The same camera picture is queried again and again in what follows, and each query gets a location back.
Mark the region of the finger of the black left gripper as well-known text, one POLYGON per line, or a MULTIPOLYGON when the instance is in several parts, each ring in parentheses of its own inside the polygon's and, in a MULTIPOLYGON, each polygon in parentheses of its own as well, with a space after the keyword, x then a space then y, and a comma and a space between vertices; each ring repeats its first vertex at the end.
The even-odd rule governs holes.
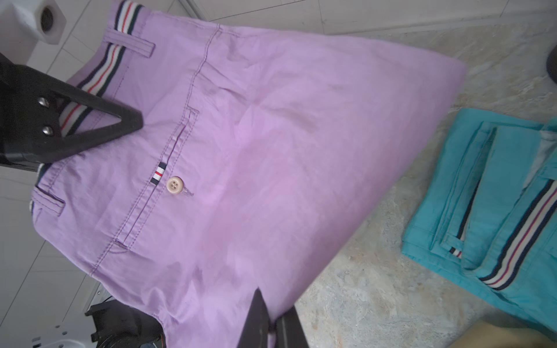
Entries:
POLYGON ((142 113, 1 57, 1 166, 36 171, 138 131, 142 113))

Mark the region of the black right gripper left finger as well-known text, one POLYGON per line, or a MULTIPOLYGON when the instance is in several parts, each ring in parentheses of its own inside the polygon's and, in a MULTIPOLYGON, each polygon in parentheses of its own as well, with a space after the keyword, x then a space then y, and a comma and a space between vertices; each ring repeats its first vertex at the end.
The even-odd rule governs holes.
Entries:
POLYGON ((256 289, 237 345, 238 348, 268 348, 270 318, 262 292, 256 289))

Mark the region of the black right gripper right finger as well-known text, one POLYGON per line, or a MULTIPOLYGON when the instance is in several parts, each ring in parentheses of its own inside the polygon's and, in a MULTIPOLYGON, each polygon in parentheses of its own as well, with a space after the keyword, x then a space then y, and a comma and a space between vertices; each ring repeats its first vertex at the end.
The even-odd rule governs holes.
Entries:
POLYGON ((309 348, 295 307, 276 321, 275 348, 309 348))

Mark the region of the purple pants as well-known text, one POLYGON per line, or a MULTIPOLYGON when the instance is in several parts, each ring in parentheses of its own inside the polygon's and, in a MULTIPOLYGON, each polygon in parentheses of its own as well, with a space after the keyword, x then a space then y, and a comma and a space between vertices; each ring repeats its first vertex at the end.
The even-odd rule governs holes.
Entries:
POLYGON ((114 1, 70 84, 142 129, 43 166, 40 236, 170 347, 235 347, 294 305, 426 146, 466 77, 388 41, 222 26, 114 1))

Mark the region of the khaki pants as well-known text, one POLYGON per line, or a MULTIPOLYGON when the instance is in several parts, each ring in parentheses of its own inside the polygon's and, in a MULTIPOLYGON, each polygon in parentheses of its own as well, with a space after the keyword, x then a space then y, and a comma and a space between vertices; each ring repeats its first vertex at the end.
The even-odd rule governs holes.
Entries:
POLYGON ((475 323, 449 348, 553 348, 556 342, 533 329, 505 328, 485 321, 475 323))

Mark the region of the teal pants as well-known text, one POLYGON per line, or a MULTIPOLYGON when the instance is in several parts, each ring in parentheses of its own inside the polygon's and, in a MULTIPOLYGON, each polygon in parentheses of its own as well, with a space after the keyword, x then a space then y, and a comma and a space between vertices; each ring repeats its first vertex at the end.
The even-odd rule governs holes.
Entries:
POLYGON ((461 110, 403 254, 537 329, 556 330, 556 120, 461 110))

